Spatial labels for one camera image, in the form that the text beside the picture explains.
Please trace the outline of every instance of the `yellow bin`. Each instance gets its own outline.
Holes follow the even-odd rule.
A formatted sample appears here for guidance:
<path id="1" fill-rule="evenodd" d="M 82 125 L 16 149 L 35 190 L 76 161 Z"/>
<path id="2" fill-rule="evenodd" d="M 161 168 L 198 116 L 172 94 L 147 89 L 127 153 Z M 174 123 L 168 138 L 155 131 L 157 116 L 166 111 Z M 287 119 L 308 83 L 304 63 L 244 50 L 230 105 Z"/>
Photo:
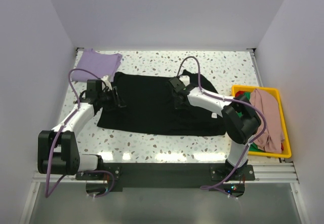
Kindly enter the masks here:
<path id="1" fill-rule="evenodd" d="M 252 92 L 256 88 L 267 91 L 269 94 L 274 96 L 275 99 L 277 99 L 278 104 L 279 104 L 281 127 L 282 127 L 282 131 L 283 131 L 283 133 L 285 135 L 285 140 L 282 142 L 283 151 L 282 151 L 281 154 L 267 153 L 267 152 L 249 152 L 249 155 L 263 156 L 263 157 L 289 158 L 289 157 L 292 156 L 292 151 L 290 150 L 289 139 L 288 139 L 288 134 L 287 134 L 287 128 L 286 128 L 286 124 L 285 124 L 284 113 L 282 112 L 282 106 L 281 106 L 279 91 L 276 88 L 234 85 L 234 86 L 232 86 L 232 96 L 235 96 L 235 94 L 238 91 Z"/>

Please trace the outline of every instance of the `black t-shirt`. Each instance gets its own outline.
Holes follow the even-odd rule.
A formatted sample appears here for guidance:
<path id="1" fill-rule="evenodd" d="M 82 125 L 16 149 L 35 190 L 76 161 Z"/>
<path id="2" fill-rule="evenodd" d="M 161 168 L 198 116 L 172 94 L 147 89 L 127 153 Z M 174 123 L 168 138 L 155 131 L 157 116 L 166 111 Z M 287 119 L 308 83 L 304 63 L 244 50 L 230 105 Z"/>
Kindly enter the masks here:
<path id="1" fill-rule="evenodd" d="M 186 70 L 190 82 L 198 83 L 197 74 Z M 160 135 L 212 136 L 225 134 L 223 119 L 212 118 L 206 109 L 189 106 L 175 109 L 168 77 L 138 76 L 117 72 L 112 86 L 117 87 L 126 107 L 103 111 L 98 127 Z M 214 86 L 201 76 L 201 86 L 216 92 Z"/>

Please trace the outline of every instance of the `gray wall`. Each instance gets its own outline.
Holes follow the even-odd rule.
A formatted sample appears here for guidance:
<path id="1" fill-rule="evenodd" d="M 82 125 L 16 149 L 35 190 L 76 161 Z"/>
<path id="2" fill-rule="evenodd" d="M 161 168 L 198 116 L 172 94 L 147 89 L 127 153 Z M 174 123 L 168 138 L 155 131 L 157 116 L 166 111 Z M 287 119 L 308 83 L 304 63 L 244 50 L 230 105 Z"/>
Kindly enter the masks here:
<path id="1" fill-rule="evenodd" d="M 285 0 L 257 48 L 265 86 L 278 87 L 302 195 L 323 223 L 324 0 Z"/>
<path id="2" fill-rule="evenodd" d="M 96 49 L 255 48 L 283 0 L 52 0 L 73 44 Z"/>
<path id="3" fill-rule="evenodd" d="M 50 0 L 0 0 L 0 14 L 0 223 L 18 223 L 74 50 Z"/>

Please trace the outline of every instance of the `pink cloth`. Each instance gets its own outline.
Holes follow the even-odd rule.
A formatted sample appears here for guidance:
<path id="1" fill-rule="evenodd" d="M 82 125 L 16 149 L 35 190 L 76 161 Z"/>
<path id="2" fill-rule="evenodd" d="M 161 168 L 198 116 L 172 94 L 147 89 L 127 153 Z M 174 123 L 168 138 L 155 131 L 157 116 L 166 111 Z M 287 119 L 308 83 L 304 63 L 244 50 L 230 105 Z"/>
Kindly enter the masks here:
<path id="1" fill-rule="evenodd" d="M 250 102 L 263 113 L 267 121 L 267 129 L 254 141 L 254 143 L 260 150 L 280 154 L 281 142 L 285 139 L 285 136 L 281 128 L 281 119 L 277 100 L 268 92 L 261 89 L 255 89 L 251 93 Z M 261 123 L 257 134 L 262 130 L 262 128 L 263 122 Z"/>

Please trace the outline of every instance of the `folded purple cloth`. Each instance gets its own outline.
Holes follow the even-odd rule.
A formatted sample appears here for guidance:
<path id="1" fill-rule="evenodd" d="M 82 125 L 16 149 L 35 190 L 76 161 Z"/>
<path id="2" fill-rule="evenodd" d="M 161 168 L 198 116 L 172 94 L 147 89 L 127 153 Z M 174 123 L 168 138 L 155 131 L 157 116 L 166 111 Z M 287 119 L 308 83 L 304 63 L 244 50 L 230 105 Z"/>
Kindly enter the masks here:
<path id="1" fill-rule="evenodd" d="M 85 49 L 76 68 L 82 68 L 94 73 L 99 78 L 106 75 L 110 76 L 110 81 L 120 66 L 122 55 L 116 54 L 100 54 L 93 49 Z M 87 82 L 88 79 L 94 79 L 91 74 L 84 71 L 74 71 L 71 75 L 73 81 Z"/>

